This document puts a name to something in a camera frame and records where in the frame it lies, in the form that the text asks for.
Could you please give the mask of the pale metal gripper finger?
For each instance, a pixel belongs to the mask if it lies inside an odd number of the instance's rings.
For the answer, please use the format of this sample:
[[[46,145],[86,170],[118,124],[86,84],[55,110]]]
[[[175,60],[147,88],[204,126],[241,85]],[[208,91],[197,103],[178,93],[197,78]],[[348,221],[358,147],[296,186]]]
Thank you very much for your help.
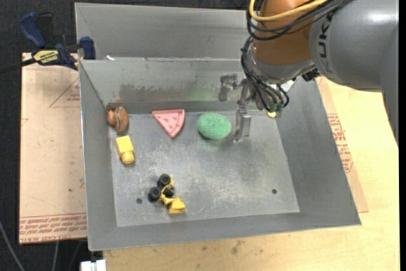
[[[238,88],[237,74],[227,74],[220,77],[220,89],[218,93],[218,99],[220,102],[228,100],[228,94],[231,90]]]
[[[236,111],[235,140],[241,141],[249,137],[252,115],[244,107]]]

